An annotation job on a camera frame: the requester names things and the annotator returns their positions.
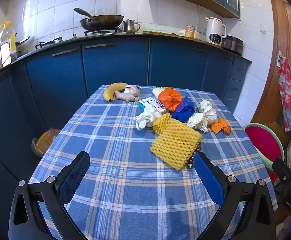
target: plaid tablecloth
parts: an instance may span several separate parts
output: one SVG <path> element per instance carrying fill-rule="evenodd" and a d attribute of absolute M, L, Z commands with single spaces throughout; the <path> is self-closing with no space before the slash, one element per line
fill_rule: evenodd
<path fill-rule="evenodd" d="M 40 161 L 30 183 L 57 175 L 80 151 L 90 155 L 89 170 L 72 201 L 65 207 L 88 239 L 196 239 L 218 209 L 195 170 L 177 171 L 150 152 L 156 134 L 137 131 L 132 121 L 143 111 L 137 102 L 103 99 L 101 86 L 74 114 Z M 139 99 L 152 96 L 141 87 Z M 232 126 L 203 135 L 202 150 L 226 175 L 242 182 L 264 179 L 273 206 L 277 201 L 268 173 L 251 141 L 224 104 L 212 93 L 179 90 L 195 105 L 212 102 L 218 117 Z M 41 205 L 53 236 L 60 238 Z M 240 203 L 224 239 L 238 222 Z"/>

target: white electric kettle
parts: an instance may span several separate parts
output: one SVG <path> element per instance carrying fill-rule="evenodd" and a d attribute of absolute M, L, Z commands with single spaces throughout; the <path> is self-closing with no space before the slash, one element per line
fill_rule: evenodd
<path fill-rule="evenodd" d="M 207 19 L 207 34 L 206 40 L 212 44 L 216 44 L 221 47 L 222 38 L 226 38 L 226 26 L 220 19 L 206 18 Z M 222 27 L 225 29 L 225 35 L 222 35 Z"/>

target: red floral cloth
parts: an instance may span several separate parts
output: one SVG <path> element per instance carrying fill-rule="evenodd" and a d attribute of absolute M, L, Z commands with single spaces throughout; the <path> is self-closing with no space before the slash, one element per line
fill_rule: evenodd
<path fill-rule="evenodd" d="M 281 62 L 278 74 L 281 103 L 283 106 L 284 127 L 287 132 L 291 130 L 291 66 L 286 59 Z"/>

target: frying pan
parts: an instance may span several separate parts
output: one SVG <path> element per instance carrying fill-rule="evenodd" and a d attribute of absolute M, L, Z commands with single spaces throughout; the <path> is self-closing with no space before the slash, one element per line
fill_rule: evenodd
<path fill-rule="evenodd" d="M 119 26 L 124 19 L 122 15 L 106 14 L 91 16 L 88 12 L 80 8 L 74 8 L 73 10 L 81 15 L 88 16 L 88 18 L 81 20 L 80 24 L 82 28 L 92 32 L 98 30 L 112 30 Z"/>

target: plastic oil bottle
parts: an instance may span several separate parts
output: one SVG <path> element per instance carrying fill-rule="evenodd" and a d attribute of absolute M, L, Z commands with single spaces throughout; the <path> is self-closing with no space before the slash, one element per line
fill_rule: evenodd
<path fill-rule="evenodd" d="M 2 23 L 0 28 L 0 67 L 5 67 L 17 59 L 15 31 L 11 21 Z"/>

